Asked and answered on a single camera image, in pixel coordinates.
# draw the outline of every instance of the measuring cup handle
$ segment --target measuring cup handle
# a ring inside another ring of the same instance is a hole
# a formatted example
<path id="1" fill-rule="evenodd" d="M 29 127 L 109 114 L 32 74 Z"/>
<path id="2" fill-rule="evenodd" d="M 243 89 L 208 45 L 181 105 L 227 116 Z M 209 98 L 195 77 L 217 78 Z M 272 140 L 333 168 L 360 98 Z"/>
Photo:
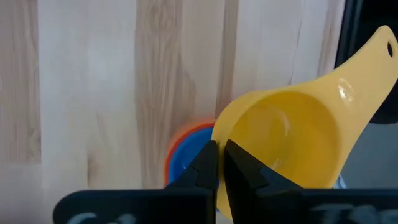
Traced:
<path id="1" fill-rule="evenodd" d="M 382 26 L 347 62 L 315 82 L 319 99 L 341 127 L 345 148 L 351 150 L 397 78 L 398 43 L 390 28 Z"/>

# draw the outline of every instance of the yellow measuring cup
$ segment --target yellow measuring cup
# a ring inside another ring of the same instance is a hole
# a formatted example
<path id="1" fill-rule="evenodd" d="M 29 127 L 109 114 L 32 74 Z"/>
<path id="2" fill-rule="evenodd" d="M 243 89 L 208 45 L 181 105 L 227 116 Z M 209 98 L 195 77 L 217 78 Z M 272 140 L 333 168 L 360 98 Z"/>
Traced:
<path id="1" fill-rule="evenodd" d="M 398 44 L 382 26 L 330 74 L 232 101 L 212 135 L 220 152 L 218 209 L 232 219 L 222 170 L 228 139 L 302 187 L 331 188 L 397 78 Z"/>

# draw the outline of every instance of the wood grain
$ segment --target wood grain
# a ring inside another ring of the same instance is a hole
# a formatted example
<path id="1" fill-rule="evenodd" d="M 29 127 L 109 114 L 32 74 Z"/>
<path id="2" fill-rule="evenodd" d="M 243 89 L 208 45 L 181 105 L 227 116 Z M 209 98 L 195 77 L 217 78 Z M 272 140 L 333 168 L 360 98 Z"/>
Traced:
<path id="1" fill-rule="evenodd" d="M 236 27 L 238 23 L 238 0 L 225 2 L 223 43 L 221 51 L 221 71 L 218 81 L 216 118 L 231 102 L 234 63 L 236 56 Z"/>
<path id="2" fill-rule="evenodd" d="M 190 120 L 214 117 L 224 1 L 138 0 L 136 105 L 144 187 L 162 186 L 167 145 Z"/>
<path id="3" fill-rule="evenodd" d="M 0 223 L 43 223 L 41 165 L 1 165 L 0 180 Z"/>
<path id="4" fill-rule="evenodd" d="M 239 1 L 232 99 L 313 80 L 323 71 L 320 65 L 334 62 L 333 54 L 322 57 L 337 49 L 338 29 L 329 27 L 341 22 L 343 8 L 335 9 L 332 2 Z M 334 41 L 327 44 L 329 35 Z"/>
<path id="5" fill-rule="evenodd" d="M 0 1 L 0 164 L 40 162 L 36 0 Z"/>
<path id="6" fill-rule="evenodd" d="M 323 33 L 322 53 L 318 68 L 318 76 L 330 73 L 335 69 L 340 29 L 343 20 L 345 0 L 329 1 L 328 15 Z"/>
<path id="7" fill-rule="evenodd" d="M 132 0 L 39 1 L 42 173 L 48 212 L 76 190 L 141 187 L 135 11 Z"/>

